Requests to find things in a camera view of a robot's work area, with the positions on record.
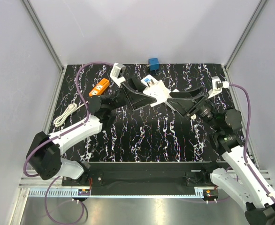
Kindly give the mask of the white cube adapter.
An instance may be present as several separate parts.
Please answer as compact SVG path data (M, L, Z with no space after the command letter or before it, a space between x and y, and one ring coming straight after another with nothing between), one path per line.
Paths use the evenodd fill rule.
M143 90L144 94L146 94L146 95L148 95L148 96L153 97L153 98L156 99L155 103L151 103L150 104L151 107L154 107L156 105L160 105L160 104L164 103L169 108L171 108L172 110L174 110L173 107L171 106L171 104L167 102L167 99L171 98L171 96L170 96L171 92L172 91L169 90L165 86L165 84L163 83L163 81L158 81L158 82L154 83L153 85L151 85L150 87L146 87Z

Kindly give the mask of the white multicolour power strip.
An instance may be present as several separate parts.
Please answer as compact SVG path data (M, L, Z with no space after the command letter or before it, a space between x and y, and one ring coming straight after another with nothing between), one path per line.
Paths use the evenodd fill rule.
M153 77L151 75L147 75L141 80L142 84L145 86L151 87L154 84Z

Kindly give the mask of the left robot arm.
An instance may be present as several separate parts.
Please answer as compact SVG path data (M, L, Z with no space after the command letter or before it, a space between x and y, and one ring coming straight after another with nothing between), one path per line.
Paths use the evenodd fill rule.
M159 103L159 91L164 84L151 76L139 80L136 77L121 78L118 89L110 95L93 95L85 102L87 115L77 123L46 134L41 131L34 136L25 164L35 170L34 177L48 180L54 176L72 179L77 185L85 185L90 179L85 164L62 158L70 148L84 139L96 135L111 126L116 118L114 111L128 106L133 110Z

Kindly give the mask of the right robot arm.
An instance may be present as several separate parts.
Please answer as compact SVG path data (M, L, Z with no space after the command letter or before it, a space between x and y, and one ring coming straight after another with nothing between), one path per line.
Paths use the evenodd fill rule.
M181 115L199 116L215 132L210 136L212 147L234 170L240 181L233 179L216 162L209 163L200 174L201 182L223 189L243 210L251 225L275 225L275 190L261 175L247 154L249 135L245 141L237 135L242 128L241 112L231 108L216 112L209 104L212 94L233 84L223 82L217 88L204 93L201 88L192 91L174 91L167 102Z

